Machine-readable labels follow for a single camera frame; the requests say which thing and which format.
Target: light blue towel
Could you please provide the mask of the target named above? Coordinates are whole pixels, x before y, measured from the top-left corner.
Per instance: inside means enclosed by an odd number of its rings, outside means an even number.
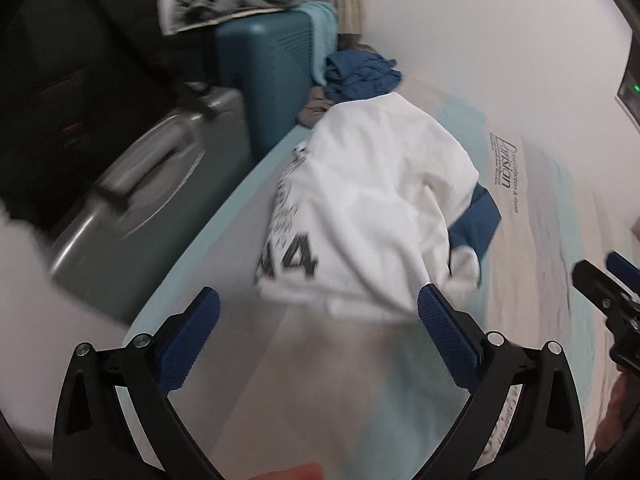
[[[312,71],[316,84],[326,86],[324,70],[327,56],[333,54],[338,42],[338,18],[334,6],[327,2],[304,2],[294,7],[311,18],[313,33]]]

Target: suitcase handle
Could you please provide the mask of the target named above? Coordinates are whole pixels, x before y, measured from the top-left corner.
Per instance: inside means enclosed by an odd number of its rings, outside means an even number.
[[[99,183],[122,199],[124,206],[115,208],[118,226],[130,233],[153,217],[187,181],[204,153],[199,131],[180,114],[134,142]]]

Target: hand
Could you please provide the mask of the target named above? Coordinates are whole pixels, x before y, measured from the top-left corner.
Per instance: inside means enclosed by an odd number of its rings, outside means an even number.
[[[286,471],[276,471],[266,475],[255,476],[250,480],[322,480],[324,471],[319,464],[306,464],[287,469]]]
[[[595,436],[596,449],[600,452],[607,452],[614,447],[625,433],[622,421],[622,404],[626,395],[626,380],[629,372],[618,367],[622,375],[613,385],[611,399],[607,407],[607,414],[598,425]]]

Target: black bag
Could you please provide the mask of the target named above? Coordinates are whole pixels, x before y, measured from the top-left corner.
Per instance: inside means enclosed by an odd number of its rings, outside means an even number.
[[[210,118],[162,65],[156,0],[0,4],[0,198],[12,218],[52,232],[178,102]]]

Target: white fabric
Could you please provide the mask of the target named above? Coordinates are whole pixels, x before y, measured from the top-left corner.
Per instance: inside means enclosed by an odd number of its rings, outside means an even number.
[[[336,105],[295,156],[258,267],[263,299],[399,321],[417,317],[427,283],[458,307],[475,290],[471,249],[454,251],[450,272],[447,227],[478,172],[431,116],[396,93]]]

